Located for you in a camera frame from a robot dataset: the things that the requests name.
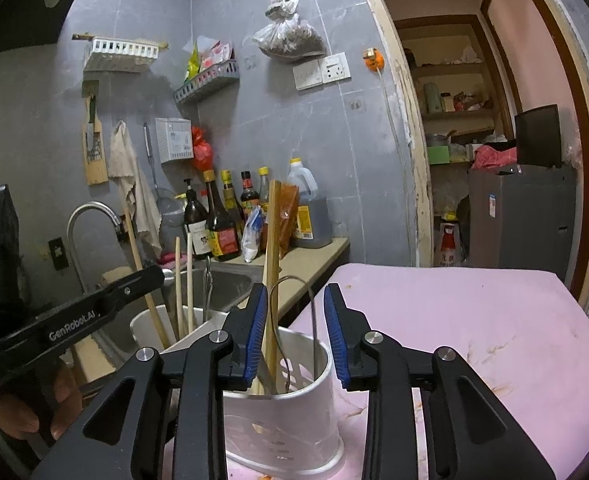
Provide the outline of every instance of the white plastic basket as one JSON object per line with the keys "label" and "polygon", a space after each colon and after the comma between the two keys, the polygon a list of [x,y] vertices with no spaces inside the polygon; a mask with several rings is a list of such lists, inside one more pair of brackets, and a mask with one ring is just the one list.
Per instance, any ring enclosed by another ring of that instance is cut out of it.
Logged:
{"label": "white plastic basket", "polygon": [[[157,310],[166,329],[170,319],[164,306]],[[203,316],[194,309],[197,322]],[[201,336],[220,329],[226,314],[213,312],[212,318],[191,335],[174,343],[165,352],[189,347]],[[130,323],[140,346],[159,349],[161,341],[150,320],[149,311]],[[263,474],[283,480],[325,480],[343,465],[343,441],[338,434],[333,402],[333,362],[331,352],[319,342],[317,360],[321,375],[312,381],[311,337],[279,327],[292,377],[290,393],[279,396],[253,396],[223,392],[225,448],[229,459]],[[281,361],[281,374],[287,375]]]}
{"label": "white plastic basket", "polygon": [[88,42],[83,70],[143,72],[159,57],[159,46],[141,41],[94,38]]}

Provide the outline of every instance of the glass bottle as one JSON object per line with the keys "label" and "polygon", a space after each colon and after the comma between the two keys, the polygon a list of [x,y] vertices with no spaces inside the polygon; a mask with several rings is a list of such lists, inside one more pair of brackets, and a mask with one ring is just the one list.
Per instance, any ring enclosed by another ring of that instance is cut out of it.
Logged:
{"label": "glass bottle", "polygon": [[252,176],[249,171],[242,171],[243,193],[241,193],[241,207],[243,208],[244,218],[247,220],[252,213],[252,209],[258,206],[259,196],[254,186],[252,186]]}
{"label": "glass bottle", "polygon": [[231,260],[241,254],[237,227],[221,202],[214,171],[204,171],[208,189],[208,237],[213,256],[220,262]]}
{"label": "glass bottle", "polygon": [[258,192],[258,203],[263,209],[263,212],[267,213],[268,201],[270,200],[270,179],[268,178],[268,174],[270,174],[270,168],[266,166],[264,166],[263,168],[259,168],[258,174],[261,177]]}
{"label": "glass bottle", "polygon": [[190,179],[186,179],[185,182],[188,184],[188,191],[186,192],[186,211],[184,212],[186,240],[188,240],[188,233],[191,233],[192,253],[194,254],[194,259],[203,260],[209,254],[212,254],[208,230],[206,227],[208,212],[198,201],[196,191],[192,189],[192,186],[190,185]]}
{"label": "glass bottle", "polygon": [[234,192],[234,186],[232,185],[232,174],[229,170],[223,170],[221,172],[221,178],[223,181],[223,203],[225,209],[230,213],[230,216],[234,220],[239,240],[242,240],[245,221],[243,218],[243,209],[237,200],[237,195]]}

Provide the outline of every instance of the stainless steel sink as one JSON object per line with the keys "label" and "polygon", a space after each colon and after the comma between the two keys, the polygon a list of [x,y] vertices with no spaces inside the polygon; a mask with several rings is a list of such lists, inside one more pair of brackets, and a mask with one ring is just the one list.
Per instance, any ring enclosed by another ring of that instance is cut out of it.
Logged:
{"label": "stainless steel sink", "polygon": [[[220,264],[213,262],[212,266],[212,296],[210,309],[228,312],[234,305],[241,303],[250,294],[252,285],[260,282],[263,277],[263,267],[253,265]],[[205,265],[195,262],[193,269],[194,306],[205,306],[202,282]],[[185,275],[182,276],[183,290],[186,290]],[[155,304],[163,304],[159,291],[152,295]],[[111,364],[118,368],[125,363],[138,349],[130,333],[130,321],[134,316],[146,309],[143,298],[127,305],[119,312],[114,320],[103,329],[93,334],[93,338],[106,355]]]}

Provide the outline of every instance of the light switch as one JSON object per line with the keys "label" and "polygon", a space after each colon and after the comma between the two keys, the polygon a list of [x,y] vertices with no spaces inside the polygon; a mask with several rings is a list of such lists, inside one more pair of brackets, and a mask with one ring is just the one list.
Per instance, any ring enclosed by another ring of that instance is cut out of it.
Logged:
{"label": "light switch", "polygon": [[350,67],[347,65],[344,52],[324,57],[319,64],[321,65],[321,76],[325,84],[351,77]]}
{"label": "light switch", "polygon": [[294,84],[297,90],[306,90],[323,84],[318,59],[297,65],[292,69],[292,72],[294,73]]}

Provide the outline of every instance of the pink cloth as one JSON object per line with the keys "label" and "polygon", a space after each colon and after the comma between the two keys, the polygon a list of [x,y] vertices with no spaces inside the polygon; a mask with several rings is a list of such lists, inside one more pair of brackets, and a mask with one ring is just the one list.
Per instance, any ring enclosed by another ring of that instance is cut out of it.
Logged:
{"label": "pink cloth", "polygon": [[516,163],[516,148],[499,152],[491,146],[481,146],[474,153],[473,170],[500,168],[501,166]]}
{"label": "pink cloth", "polygon": [[[589,320],[559,279],[537,270],[415,269],[348,264],[334,273],[347,306],[374,330],[408,348],[451,346],[494,390],[565,480],[589,451]],[[328,341],[323,290],[315,299],[319,337]],[[291,328],[311,333],[309,305]],[[335,480],[359,480],[366,393],[348,393],[335,377],[335,408],[345,465]],[[415,395],[419,478],[427,480],[420,397]],[[164,478],[170,478],[171,444]],[[232,480],[256,471],[228,460]]]}

